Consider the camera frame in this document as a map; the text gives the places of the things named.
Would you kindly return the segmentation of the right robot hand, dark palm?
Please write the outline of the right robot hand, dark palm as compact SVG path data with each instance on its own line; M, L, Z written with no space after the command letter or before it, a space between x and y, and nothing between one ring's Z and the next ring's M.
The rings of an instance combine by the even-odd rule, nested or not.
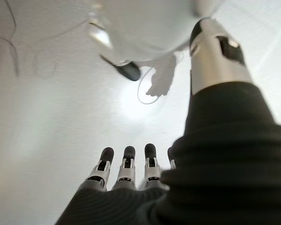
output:
M252 82L241 46L214 19L190 38L191 96L185 131L161 171L145 146L145 182L135 187L135 149L102 151L59 225L281 225L281 125Z

